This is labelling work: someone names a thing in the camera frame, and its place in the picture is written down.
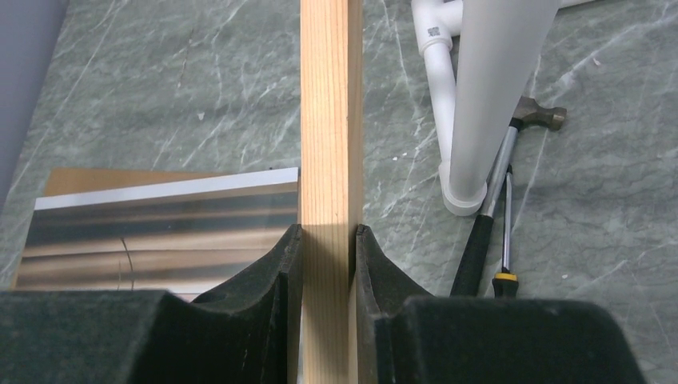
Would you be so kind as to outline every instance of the yellow band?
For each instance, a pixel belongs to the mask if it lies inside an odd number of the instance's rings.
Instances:
[[[518,277],[515,274],[499,273],[499,274],[495,274],[494,278],[498,278],[500,280],[511,280],[511,281],[514,281],[514,282],[518,281]]]

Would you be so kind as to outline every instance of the marble floor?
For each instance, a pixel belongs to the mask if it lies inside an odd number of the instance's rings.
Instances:
[[[365,223],[447,294],[473,220],[442,203],[409,2],[365,0],[364,36]],[[521,133],[513,162],[520,295],[609,310],[650,383],[678,382],[677,39],[677,0],[561,11],[525,94],[568,121]],[[0,287],[52,167],[298,166],[299,97],[297,0],[71,0],[0,218]]]

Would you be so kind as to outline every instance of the wooden beam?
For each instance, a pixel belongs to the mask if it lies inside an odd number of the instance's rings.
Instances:
[[[362,1],[301,0],[304,382],[349,380],[349,288],[362,219]]]

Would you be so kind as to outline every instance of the hammer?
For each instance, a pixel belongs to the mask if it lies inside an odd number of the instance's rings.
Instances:
[[[494,161],[488,181],[488,193],[473,223],[464,253],[461,255],[450,296],[476,296],[478,294],[494,225],[494,211],[511,162],[511,153],[516,144],[518,132],[528,126],[545,126],[550,130],[560,130],[566,114],[565,108],[544,108],[533,98],[520,97],[518,107],[513,112],[504,141],[501,142]]]

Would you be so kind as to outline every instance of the white edge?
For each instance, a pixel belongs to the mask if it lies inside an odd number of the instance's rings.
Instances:
[[[131,202],[148,198],[167,198],[187,194],[204,194],[219,190],[238,190],[255,186],[274,186],[297,182],[299,168],[264,170],[247,174],[231,174],[214,178],[199,178],[183,182],[164,182],[150,186],[131,186],[81,194],[63,194],[37,198],[35,210],[53,210],[72,206],[92,206],[112,202]]]

